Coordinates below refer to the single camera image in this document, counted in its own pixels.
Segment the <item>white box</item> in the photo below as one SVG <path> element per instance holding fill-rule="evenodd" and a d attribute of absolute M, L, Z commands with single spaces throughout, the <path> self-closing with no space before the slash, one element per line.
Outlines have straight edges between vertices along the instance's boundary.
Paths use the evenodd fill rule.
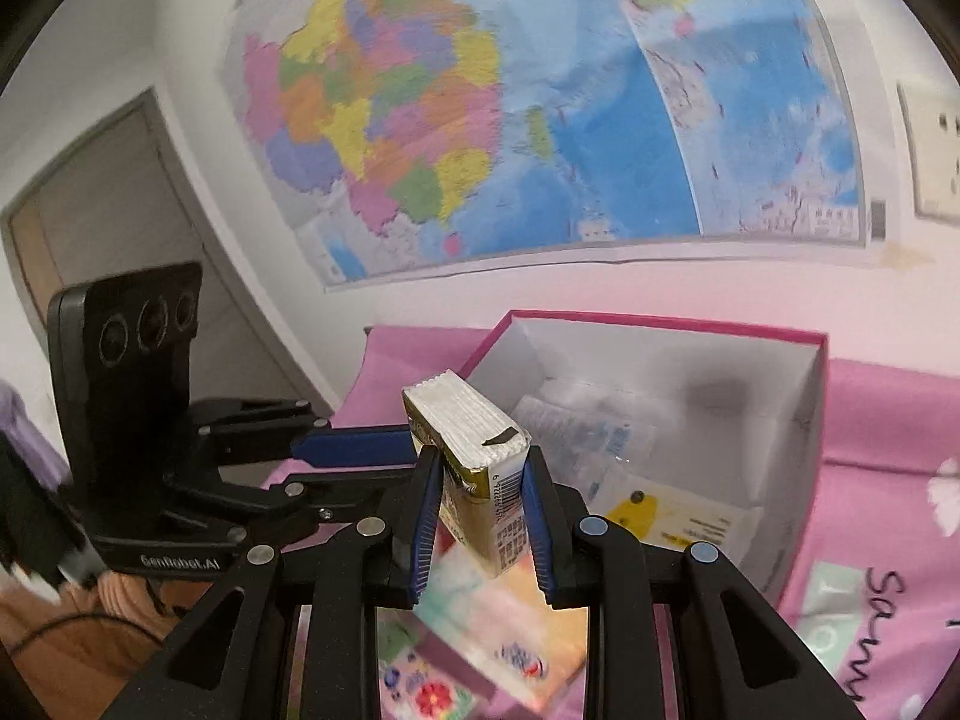
<path fill-rule="evenodd" d="M 461 371 L 507 413 L 525 394 L 656 427 L 642 476 L 762 507 L 740 570 L 779 600 L 820 466 L 827 337 L 693 319 L 515 311 Z"/>

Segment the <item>wall outlet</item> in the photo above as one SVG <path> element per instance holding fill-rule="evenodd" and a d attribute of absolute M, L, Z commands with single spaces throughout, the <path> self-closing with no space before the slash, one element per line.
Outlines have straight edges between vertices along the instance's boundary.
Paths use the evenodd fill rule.
<path fill-rule="evenodd" d="M 910 142 L 917 215 L 960 224 L 960 90 L 896 88 Z"/>

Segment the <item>cable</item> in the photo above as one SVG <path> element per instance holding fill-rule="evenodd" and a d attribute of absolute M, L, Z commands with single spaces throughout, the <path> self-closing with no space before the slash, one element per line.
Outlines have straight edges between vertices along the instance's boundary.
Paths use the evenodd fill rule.
<path fill-rule="evenodd" d="M 177 605 L 168 607 L 168 605 L 166 605 L 165 603 L 162 602 L 162 600 L 160 600 L 160 593 L 157 591 L 157 588 L 154 586 L 154 581 L 160 581 L 160 580 L 145 579 L 143 581 L 143 584 L 144 586 L 146 586 L 147 595 L 150 596 L 150 600 L 154 602 L 154 610 L 157 612 L 157 614 L 159 614 L 161 617 L 176 617 L 181 620 L 184 619 L 189 609 L 184 607 L 178 607 Z"/>
<path fill-rule="evenodd" d="M 69 614 L 66 617 L 58 617 L 56 620 L 51 620 L 44 625 L 41 625 L 37 630 L 30 632 L 22 640 L 19 640 L 13 647 L 8 650 L 8 654 L 11 658 L 19 655 L 20 652 L 25 648 L 29 647 L 40 637 L 45 637 L 51 631 L 55 631 L 57 628 L 66 625 L 67 623 L 76 622 L 77 620 L 109 620 L 110 622 L 119 623 L 120 625 L 125 625 L 133 631 L 138 631 L 144 637 L 147 637 L 153 644 L 157 647 L 163 646 L 163 640 L 159 637 L 156 637 L 141 624 L 133 622 L 133 620 L 128 620 L 126 617 L 117 617 L 114 614 L 107 614 L 105 611 L 81 611 L 76 614 Z"/>

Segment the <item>map of china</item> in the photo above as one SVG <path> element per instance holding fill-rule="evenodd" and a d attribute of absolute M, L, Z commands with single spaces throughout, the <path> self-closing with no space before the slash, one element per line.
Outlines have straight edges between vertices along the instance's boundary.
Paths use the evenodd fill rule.
<path fill-rule="evenodd" d="M 499 148 L 499 56 L 476 23 L 450 0 L 315 0 L 282 45 L 247 36 L 248 131 L 294 189 L 344 180 L 371 233 L 445 221 Z"/>

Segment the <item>world map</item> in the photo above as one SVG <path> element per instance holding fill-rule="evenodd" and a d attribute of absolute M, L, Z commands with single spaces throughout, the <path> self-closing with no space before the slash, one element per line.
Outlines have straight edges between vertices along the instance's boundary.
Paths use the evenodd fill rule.
<path fill-rule="evenodd" d="M 632 242 L 862 240 L 812 0 L 238 0 L 223 78 L 328 284 Z"/>

